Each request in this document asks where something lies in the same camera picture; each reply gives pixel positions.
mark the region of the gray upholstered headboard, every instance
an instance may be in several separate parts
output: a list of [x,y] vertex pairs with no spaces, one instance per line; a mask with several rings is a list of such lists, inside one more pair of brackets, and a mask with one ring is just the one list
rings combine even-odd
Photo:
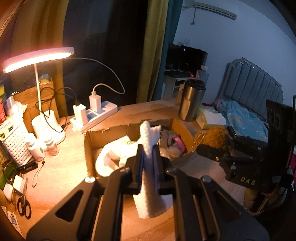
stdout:
[[266,100],[283,102],[281,85],[264,70],[245,58],[227,65],[217,99],[235,100],[266,119]]

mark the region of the brown cardboard box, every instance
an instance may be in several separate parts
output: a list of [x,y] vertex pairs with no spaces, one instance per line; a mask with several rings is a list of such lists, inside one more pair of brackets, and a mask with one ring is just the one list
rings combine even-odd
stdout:
[[[191,147],[193,145],[194,139],[190,132],[176,119],[163,119],[150,121],[150,123],[162,124],[169,127],[170,130],[176,132],[184,142],[187,153],[183,154],[180,158],[172,160],[172,165],[179,165],[190,157]],[[84,135],[84,153],[86,158],[86,166],[88,175],[99,177],[95,170],[95,162],[101,149],[108,143],[117,140],[125,135],[127,135],[132,141],[137,141],[140,138],[140,123],[113,126],[106,130],[99,131],[88,131]]]
[[[53,88],[54,84],[53,82],[47,82],[40,84],[40,91],[44,87],[50,87]],[[53,91],[50,89],[44,89],[41,91],[41,100],[43,99],[49,99],[53,96]],[[39,110],[36,108],[35,103],[38,101],[38,93],[37,93],[37,87],[33,87],[30,89],[27,89],[19,94],[16,94],[13,96],[15,101],[19,101],[22,104],[28,104],[28,107],[23,115],[25,126],[28,130],[28,132],[34,133],[34,129],[32,127],[31,121],[39,115]],[[49,110],[49,104],[50,101],[44,102],[41,104],[42,110],[47,111]],[[54,115],[57,119],[57,122],[60,123],[59,114],[57,111],[57,105],[55,102],[55,99],[52,100],[50,109],[54,111]]]

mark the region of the white woven basket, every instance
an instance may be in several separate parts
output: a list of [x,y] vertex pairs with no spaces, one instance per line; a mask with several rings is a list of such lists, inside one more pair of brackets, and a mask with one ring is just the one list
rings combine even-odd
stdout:
[[13,130],[1,140],[19,167],[27,164],[27,162],[32,158],[25,142],[25,136],[27,134],[28,130],[25,126],[24,120],[22,120],[19,126],[16,128],[14,127]]

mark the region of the desk lamp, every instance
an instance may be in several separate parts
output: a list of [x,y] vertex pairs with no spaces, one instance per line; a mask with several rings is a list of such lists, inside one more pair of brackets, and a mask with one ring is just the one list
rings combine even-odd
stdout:
[[24,53],[24,54],[9,58],[3,62],[3,73],[9,73],[11,71],[20,69],[28,65],[32,65],[32,64],[34,65],[36,86],[37,86],[37,92],[38,92],[38,107],[39,107],[40,114],[32,120],[32,126],[34,128],[37,138],[41,140],[41,146],[45,147],[44,149],[46,149],[46,145],[43,142],[43,137],[45,137],[45,135],[51,134],[55,143],[59,143],[65,138],[65,132],[62,130],[61,126],[57,123],[57,120],[55,119],[55,116],[54,116],[54,112],[52,110],[45,112],[45,114],[48,116],[48,119],[46,119],[47,122],[45,120],[45,118],[47,117],[41,114],[41,97],[40,97],[37,63],[67,58],[73,53],[74,53],[73,47],[49,48],[49,49],[42,49],[42,50]]

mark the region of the blue blanket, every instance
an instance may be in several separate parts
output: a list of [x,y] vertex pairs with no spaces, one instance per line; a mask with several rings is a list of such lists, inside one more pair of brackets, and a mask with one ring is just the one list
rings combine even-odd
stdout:
[[221,100],[216,108],[226,119],[226,124],[232,126],[237,135],[267,142],[268,130],[255,113],[241,107],[236,101]]

